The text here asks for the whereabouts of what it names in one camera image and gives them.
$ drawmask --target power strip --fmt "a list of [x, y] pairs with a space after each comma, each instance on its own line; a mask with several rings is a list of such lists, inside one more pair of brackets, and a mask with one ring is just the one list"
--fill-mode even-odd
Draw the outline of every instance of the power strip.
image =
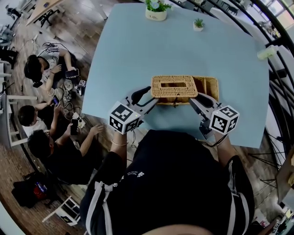
[[73, 114], [73, 119], [76, 119], [79, 121], [78, 127], [80, 127], [81, 129], [84, 128], [84, 126], [86, 125], [85, 121], [77, 112]]

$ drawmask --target light blue table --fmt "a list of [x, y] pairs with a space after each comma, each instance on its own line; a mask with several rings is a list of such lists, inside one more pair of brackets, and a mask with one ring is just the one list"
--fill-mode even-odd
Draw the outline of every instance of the light blue table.
[[[195, 32], [192, 22], [205, 28]], [[133, 88], [155, 75], [216, 77], [220, 101], [240, 112], [232, 144], [259, 148], [269, 96], [265, 46], [249, 35], [202, 13], [175, 8], [163, 22], [145, 18], [144, 4], [114, 6], [99, 39], [85, 91], [83, 113], [108, 118], [108, 111]], [[148, 93], [141, 103], [151, 98]], [[155, 106], [142, 127], [187, 132], [203, 139], [200, 117], [190, 105]]]

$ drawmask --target white shirt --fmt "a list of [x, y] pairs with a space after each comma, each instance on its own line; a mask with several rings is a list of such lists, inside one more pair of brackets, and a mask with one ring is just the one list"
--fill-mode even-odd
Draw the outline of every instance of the white shirt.
[[37, 122], [33, 126], [25, 127], [23, 126], [24, 132], [27, 134], [27, 137], [30, 137], [30, 135], [35, 131], [35, 130], [48, 130], [47, 126], [45, 123], [37, 117]]
[[42, 51], [38, 56], [46, 59], [49, 63], [49, 68], [43, 71], [41, 82], [47, 82], [51, 70], [58, 64], [60, 50], [59, 47], [49, 47]]

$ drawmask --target woven basket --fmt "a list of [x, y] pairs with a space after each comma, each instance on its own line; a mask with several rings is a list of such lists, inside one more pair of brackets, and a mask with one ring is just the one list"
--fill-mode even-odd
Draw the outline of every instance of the woven basket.
[[151, 95], [160, 105], [179, 105], [189, 104], [198, 92], [192, 76], [162, 75], [152, 77]]
[[216, 78], [193, 76], [197, 91], [213, 97], [219, 101], [219, 83]]

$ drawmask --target white plant pot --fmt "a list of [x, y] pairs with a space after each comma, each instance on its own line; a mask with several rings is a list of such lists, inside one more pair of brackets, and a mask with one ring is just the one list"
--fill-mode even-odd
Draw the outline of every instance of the white plant pot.
[[146, 8], [146, 18], [149, 20], [155, 20], [155, 21], [163, 21], [166, 19], [167, 12], [162, 11], [162, 12], [153, 12], [150, 11]]
[[200, 32], [200, 31], [203, 30], [203, 28], [196, 27], [195, 24], [194, 24], [194, 22], [193, 22], [193, 29], [194, 29], [194, 31], [198, 31], [198, 32]]

